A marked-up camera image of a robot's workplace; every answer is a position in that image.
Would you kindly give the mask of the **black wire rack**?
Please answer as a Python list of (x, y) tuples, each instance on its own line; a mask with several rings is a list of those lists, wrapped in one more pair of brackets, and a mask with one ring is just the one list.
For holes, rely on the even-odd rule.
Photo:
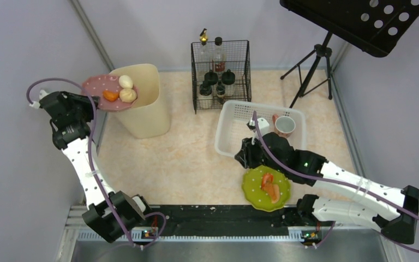
[[(208, 41), (207, 46), (211, 54), (210, 70), (213, 70), (211, 59), (215, 48), (214, 41)], [(199, 86), (204, 81), (204, 75), (200, 74), (198, 70), (199, 47), (200, 42), (193, 42), (190, 45), (192, 104), (195, 112), (198, 110), (209, 110), (201, 109), (197, 101)], [(236, 77), (234, 83), (235, 92), (232, 96), (225, 96), (224, 103), (228, 100), (250, 102), (252, 100), (250, 75), (250, 42), (248, 40), (223, 40), (223, 47), (226, 53), (225, 71), (230, 69)], [(222, 75), (219, 76), (219, 82), (212, 86), (213, 105), (210, 109), (221, 109), (223, 106), (223, 104), (220, 104), (217, 101), (216, 87), (219, 83), (222, 84)]]

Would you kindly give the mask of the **green polka dot plate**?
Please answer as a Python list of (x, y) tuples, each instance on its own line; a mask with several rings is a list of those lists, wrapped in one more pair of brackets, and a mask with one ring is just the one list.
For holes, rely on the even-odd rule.
[[(271, 203), (270, 197), (261, 189), (261, 180), (264, 173), (273, 175), (273, 183), (280, 188), (280, 199), (277, 203)], [(246, 171), (242, 178), (242, 190), (245, 199), (257, 210), (273, 212), (284, 207), (291, 197), (291, 185), (289, 180), (279, 171), (267, 166), (259, 166)]]

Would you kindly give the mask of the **clear bottle gold spout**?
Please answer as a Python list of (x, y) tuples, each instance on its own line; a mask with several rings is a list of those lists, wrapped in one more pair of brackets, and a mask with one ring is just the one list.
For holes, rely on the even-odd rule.
[(210, 70), (210, 58), (211, 54), (208, 50), (207, 42), (207, 29), (204, 28), (200, 33), (200, 47), (198, 55), (198, 70), (199, 73), (205, 75)]

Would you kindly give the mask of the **pink floral mug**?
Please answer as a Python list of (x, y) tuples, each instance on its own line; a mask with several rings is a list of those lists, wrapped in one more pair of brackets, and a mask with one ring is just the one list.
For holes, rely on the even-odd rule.
[(296, 122), (289, 116), (272, 116), (274, 132), (281, 137), (289, 138), (296, 129)]

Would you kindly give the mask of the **small black pepper grinder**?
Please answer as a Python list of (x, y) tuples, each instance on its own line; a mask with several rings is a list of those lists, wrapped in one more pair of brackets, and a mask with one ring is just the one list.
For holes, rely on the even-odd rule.
[(225, 86), (223, 84), (219, 83), (216, 87), (216, 95), (217, 95), (217, 101), (220, 104), (224, 104), (225, 94), (226, 94)]

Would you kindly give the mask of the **glass jar black lid front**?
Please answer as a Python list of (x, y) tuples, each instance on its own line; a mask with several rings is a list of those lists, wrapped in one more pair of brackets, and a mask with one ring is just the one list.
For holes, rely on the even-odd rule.
[(232, 96), (234, 94), (235, 78), (235, 74), (230, 69), (222, 73), (222, 84), (225, 86), (226, 96)]

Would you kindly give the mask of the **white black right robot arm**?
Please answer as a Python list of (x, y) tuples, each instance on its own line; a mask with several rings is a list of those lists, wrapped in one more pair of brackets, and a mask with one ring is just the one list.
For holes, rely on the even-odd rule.
[(415, 242), (417, 221), (399, 210), (419, 213), (419, 189), (388, 187), (348, 172), (317, 153), (293, 148), (286, 138), (274, 132), (263, 140), (244, 138), (234, 159), (246, 169), (266, 166), (288, 180), (324, 188), (349, 198), (332, 202), (316, 195), (305, 195), (298, 211), (306, 220), (343, 221), (379, 231), (397, 243)]

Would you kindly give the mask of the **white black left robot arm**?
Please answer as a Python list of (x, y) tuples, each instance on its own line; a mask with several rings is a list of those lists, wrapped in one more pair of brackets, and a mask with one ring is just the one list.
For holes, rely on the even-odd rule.
[(108, 243), (145, 222), (151, 208), (141, 195), (114, 190), (97, 164), (97, 148), (89, 123), (100, 98), (66, 91), (39, 92), (39, 107), (49, 116), (54, 146), (68, 158), (83, 187), (88, 210), (82, 219)]

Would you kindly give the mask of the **pink polka dot plate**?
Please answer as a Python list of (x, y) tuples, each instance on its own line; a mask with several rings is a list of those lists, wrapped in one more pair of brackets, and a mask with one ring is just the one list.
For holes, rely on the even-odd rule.
[(115, 102), (108, 102), (103, 97), (104, 90), (119, 93), (123, 89), (118, 83), (118, 78), (120, 76), (111, 74), (92, 76), (82, 83), (82, 93), (88, 93), (93, 97), (98, 97), (98, 109), (100, 110), (107, 112), (120, 112), (129, 109), (138, 99), (138, 90), (135, 86), (133, 89), (137, 92), (137, 99), (133, 103), (124, 103), (120, 100), (120, 98), (118, 98)]

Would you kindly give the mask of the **sauce bottle red label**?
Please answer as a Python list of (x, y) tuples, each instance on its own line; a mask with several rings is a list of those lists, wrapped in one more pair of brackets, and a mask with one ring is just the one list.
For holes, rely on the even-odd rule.
[(225, 71), (226, 62), (226, 53), (223, 47), (222, 37), (216, 37), (214, 44), (215, 48), (211, 59), (212, 69), (215, 73), (221, 76), (222, 73)]

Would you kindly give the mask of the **white perforated plastic basket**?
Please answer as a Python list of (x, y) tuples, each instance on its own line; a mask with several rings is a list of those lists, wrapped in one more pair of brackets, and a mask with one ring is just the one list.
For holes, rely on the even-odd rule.
[(242, 140), (254, 135), (247, 127), (254, 111), (258, 118), (264, 118), (269, 123), (270, 131), (273, 130), (272, 115), (292, 118), (296, 127), (288, 141), (294, 148), (307, 148), (307, 125), (303, 112), (281, 106), (231, 100), (224, 104), (219, 116), (214, 143), (217, 153), (233, 158), (240, 151)]

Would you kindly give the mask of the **glass jar black lid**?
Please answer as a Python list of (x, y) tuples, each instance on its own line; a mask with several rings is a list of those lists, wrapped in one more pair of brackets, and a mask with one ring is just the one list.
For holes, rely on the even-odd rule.
[(219, 76), (213, 70), (209, 70), (205, 73), (203, 82), (208, 86), (216, 85), (219, 82)]
[(230, 69), (222, 73), (222, 84), (225, 86), (226, 96), (232, 96), (234, 94), (235, 78), (235, 74)]

